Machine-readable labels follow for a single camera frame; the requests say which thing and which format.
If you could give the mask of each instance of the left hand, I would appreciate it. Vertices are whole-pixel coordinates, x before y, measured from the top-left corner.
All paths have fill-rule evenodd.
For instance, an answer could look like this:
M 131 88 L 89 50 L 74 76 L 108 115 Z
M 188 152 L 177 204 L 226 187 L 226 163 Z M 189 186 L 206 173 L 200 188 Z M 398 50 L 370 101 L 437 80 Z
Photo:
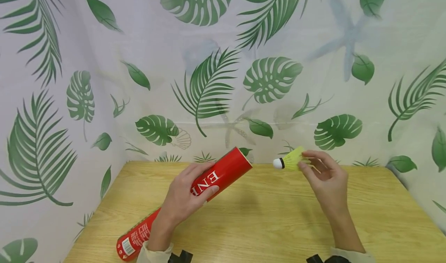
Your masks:
M 163 219 L 174 228 L 201 208 L 219 190 L 218 186 L 208 187 L 199 196 L 194 196 L 190 188 L 194 180 L 213 165 L 214 163 L 192 163 L 176 176 L 157 218 Z

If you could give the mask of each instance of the wooden table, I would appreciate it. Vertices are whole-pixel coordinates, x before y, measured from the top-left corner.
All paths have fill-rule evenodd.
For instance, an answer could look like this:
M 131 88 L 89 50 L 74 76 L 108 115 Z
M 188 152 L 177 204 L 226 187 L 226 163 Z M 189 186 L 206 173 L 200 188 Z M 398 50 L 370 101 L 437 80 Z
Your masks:
M 118 237 L 162 203 L 185 166 L 127 163 L 64 262 L 123 262 Z M 353 219 L 377 262 L 445 262 L 446 237 L 390 171 L 345 168 Z M 255 165 L 177 228 L 173 242 L 174 253 L 194 254 L 193 263 L 305 263 L 316 253 L 328 258 L 333 244 L 302 173 L 270 165 Z

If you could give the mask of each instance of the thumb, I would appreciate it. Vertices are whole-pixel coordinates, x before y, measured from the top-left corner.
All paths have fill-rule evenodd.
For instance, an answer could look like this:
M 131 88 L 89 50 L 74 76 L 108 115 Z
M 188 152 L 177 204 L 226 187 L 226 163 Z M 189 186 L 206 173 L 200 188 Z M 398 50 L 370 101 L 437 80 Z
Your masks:
M 199 196 L 197 196 L 197 204 L 199 204 L 199 206 L 203 206 L 212 195 L 218 192 L 219 189 L 219 186 L 208 187 Z
M 313 172 L 313 169 L 311 169 L 311 167 L 308 166 L 308 164 L 306 164 L 303 161 L 299 161 L 297 166 L 299 166 L 300 170 L 304 174 L 305 178 L 308 180 L 311 187 L 313 187 L 313 185 L 315 185 L 319 181 L 319 178 L 316 177 L 316 175 Z

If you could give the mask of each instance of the barcode label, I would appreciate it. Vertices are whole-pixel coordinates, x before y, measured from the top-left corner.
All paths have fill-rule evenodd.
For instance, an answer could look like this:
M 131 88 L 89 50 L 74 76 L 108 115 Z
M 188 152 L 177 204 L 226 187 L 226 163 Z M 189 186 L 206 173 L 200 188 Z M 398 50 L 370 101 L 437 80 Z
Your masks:
M 124 248 L 124 252 L 127 255 L 132 254 L 133 252 L 135 252 L 135 249 L 133 248 L 133 246 L 130 244 L 130 240 L 129 238 L 125 239 L 122 241 L 122 247 Z

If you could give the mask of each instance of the white lettering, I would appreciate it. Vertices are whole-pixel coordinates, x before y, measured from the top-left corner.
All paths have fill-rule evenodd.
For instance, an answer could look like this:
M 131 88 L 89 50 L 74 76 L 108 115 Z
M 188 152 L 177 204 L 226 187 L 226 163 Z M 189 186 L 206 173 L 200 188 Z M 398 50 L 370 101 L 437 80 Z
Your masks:
M 197 186 L 198 186 L 200 192 L 203 191 L 203 190 L 201 189 L 201 187 L 209 187 L 209 184 L 208 184 L 208 182 L 206 182 L 206 179 L 203 179 L 203 182 L 204 182 L 205 184 L 197 184 Z
M 191 189 L 190 189 L 190 192 L 191 192 L 193 195 L 198 196 L 198 193 L 197 193 L 197 190 L 195 189 L 195 187 L 191 188 Z
M 215 171 L 212 171 L 212 173 L 208 175 L 208 179 L 211 181 L 212 184 L 218 180 L 218 176 L 217 174 L 215 174 Z

